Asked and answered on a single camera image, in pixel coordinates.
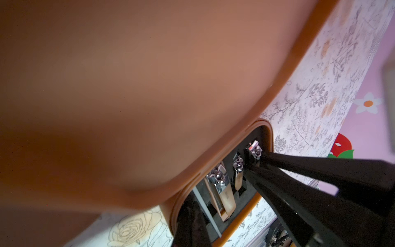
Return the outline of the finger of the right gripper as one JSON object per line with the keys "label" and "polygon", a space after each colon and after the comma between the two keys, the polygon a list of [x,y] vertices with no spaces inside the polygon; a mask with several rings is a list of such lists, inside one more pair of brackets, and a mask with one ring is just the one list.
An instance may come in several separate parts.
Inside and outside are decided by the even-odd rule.
{"label": "finger of the right gripper", "polygon": [[279,169],[247,167],[244,175],[269,203],[298,247],[393,247],[395,198],[376,184],[351,183],[362,202],[332,196]]}

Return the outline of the dark brown nail clipper case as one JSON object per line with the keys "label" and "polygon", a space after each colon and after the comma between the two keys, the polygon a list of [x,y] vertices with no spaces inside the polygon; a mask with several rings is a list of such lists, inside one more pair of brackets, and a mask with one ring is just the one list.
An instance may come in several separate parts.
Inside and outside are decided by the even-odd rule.
{"label": "dark brown nail clipper case", "polygon": [[60,247],[210,170],[337,1],[1,1],[1,246]]}

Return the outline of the small metal tool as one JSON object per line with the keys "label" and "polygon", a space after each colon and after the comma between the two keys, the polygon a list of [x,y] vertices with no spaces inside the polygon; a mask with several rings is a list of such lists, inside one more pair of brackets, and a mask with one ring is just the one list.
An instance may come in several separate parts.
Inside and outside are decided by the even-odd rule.
{"label": "small metal tool", "polygon": [[257,140],[254,140],[252,143],[249,143],[246,147],[248,163],[252,166],[260,166],[261,156],[262,156],[262,148]]}

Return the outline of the brown nail file sleeve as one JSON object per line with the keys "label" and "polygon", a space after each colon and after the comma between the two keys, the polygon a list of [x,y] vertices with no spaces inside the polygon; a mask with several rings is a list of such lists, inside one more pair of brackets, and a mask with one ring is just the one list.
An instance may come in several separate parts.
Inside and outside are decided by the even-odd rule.
{"label": "brown nail file sleeve", "polygon": [[211,203],[223,222],[227,221],[236,209],[236,201],[231,183],[223,162],[220,162],[205,177]]}

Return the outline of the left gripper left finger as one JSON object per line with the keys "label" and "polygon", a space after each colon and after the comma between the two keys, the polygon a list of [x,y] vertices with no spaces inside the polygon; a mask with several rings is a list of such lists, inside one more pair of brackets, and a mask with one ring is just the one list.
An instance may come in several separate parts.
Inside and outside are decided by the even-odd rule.
{"label": "left gripper left finger", "polygon": [[193,236],[194,199],[188,198],[183,203],[177,219],[177,230],[172,247],[195,247]]}

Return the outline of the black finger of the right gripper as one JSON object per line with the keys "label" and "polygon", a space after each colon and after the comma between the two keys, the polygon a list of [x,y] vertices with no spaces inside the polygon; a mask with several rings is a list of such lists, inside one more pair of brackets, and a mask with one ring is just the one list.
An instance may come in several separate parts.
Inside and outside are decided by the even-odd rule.
{"label": "black finger of the right gripper", "polygon": [[395,191],[395,166],[381,160],[291,156],[263,153],[262,161],[335,185],[339,192],[364,198],[387,198]]}

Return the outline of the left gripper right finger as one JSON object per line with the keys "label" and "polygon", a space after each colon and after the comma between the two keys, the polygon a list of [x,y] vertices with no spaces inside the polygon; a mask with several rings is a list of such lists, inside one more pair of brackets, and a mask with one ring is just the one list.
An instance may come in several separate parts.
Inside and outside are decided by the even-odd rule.
{"label": "left gripper right finger", "polygon": [[211,247],[211,240],[206,228],[202,211],[199,206],[194,206],[192,211],[192,246]]}

